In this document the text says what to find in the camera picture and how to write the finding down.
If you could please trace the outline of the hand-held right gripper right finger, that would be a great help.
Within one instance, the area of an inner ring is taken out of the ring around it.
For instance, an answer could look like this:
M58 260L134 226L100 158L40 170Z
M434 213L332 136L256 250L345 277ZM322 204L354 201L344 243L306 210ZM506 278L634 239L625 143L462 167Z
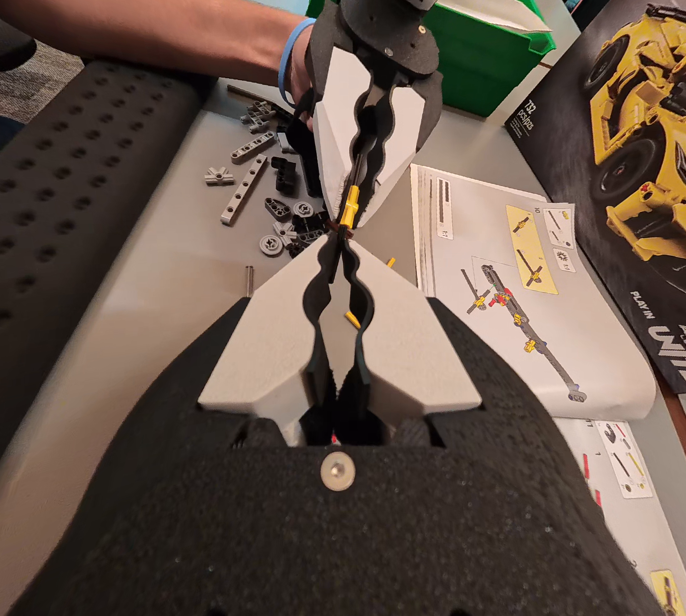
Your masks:
M431 303L355 242L342 252L356 320L354 363L335 405L335 436L377 444L409 419L473 409L482 399Z

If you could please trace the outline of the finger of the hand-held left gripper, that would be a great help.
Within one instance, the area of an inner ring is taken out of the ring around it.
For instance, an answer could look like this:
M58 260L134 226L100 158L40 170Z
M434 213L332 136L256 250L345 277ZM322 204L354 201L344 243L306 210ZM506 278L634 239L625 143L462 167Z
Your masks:
M324 201L338 215L353 169L351 148L359 135L357 112L373 89L372 74L353 53L334 46L323 96L315 104L313 133Z
M393 86L372 109L374 142L363 162L356 228L374 215L416 154L424 98L411 87Z

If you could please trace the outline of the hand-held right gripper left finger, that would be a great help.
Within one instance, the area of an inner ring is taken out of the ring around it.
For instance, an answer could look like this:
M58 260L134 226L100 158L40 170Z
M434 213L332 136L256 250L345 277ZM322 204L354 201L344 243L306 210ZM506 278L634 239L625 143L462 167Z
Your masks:
M335 383L320 327L337 236L321 236L254 293L198 403L273 420L287 442L330 443Z

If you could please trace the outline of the pile of toy brick pieces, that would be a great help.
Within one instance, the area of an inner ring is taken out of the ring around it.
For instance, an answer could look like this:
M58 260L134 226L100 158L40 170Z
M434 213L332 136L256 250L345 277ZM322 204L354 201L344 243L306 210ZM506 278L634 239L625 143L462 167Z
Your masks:
M251 137L230 150L231 166L210 167L204 175L208 187L235 188L220 216L224 226L237 224L262 175L273 180L268 183L267 196L258 198L270 217L269 231L259 240L259 249L270 258L284 252L295 258L329 228L329 216L315 203L317 197L308 193L302 198L307 185L301 161L286 136L284 121L288 119L279 106L254 99L239 118Z

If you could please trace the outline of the white instruction booklet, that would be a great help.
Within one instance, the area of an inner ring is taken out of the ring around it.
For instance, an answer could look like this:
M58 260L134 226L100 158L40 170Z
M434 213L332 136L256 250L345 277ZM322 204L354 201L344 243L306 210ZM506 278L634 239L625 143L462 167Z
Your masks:
M580 259L575 206L418 165L410 177L418 286L536 394L627 559L684 615L685 567L630 426L656 380Z

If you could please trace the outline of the person's left forearm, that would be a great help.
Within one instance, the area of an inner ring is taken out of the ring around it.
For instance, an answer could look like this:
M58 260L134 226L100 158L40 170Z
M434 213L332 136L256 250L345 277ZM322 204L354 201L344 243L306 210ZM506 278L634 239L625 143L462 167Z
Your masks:
M1 20L85 58L267 85L300 22L246 0L1 0Z

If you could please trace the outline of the black toy car set box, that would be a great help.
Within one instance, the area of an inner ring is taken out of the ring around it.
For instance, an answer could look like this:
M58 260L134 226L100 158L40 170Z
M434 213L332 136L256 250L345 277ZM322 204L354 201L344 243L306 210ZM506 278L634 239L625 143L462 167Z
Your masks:
M685 0L610 0L506 128L685 394Z

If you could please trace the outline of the person's left hand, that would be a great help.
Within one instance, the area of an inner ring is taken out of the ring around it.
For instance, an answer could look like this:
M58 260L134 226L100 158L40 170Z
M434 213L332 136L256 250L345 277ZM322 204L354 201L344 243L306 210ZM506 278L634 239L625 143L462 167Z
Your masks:
M285 90L297 105L312 86L305 66L305 55L309 44L312 26L305 28L294 42L285 72Z

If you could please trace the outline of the blue wristband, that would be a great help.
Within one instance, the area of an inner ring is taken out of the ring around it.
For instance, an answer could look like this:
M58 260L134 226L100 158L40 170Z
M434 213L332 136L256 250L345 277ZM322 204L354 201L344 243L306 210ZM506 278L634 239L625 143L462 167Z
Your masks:
M300 35L304 32L306 28L310 28L314 24L315 19L306 18L305 20L301 21L298 25L296 25L296 27L291 31L289 37L287 38L282 55L280 57L278 72L279 93L283 101L285 101L286 104L288 104L291 108L296 108L296 104L289 100L289 97L287 97L287 92L285 89L287 67L292 56L292 51L297 39L300 37Z

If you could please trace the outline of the green plastic bin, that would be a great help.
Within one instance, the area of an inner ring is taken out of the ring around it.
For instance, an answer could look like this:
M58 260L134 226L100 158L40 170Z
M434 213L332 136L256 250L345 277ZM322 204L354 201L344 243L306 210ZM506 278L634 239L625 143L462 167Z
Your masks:
M306 15L317 17L324 1L309 0ZM424 24L440 50L444 104L483 117L556 48L551 34L516 34L443 5L433 6Z

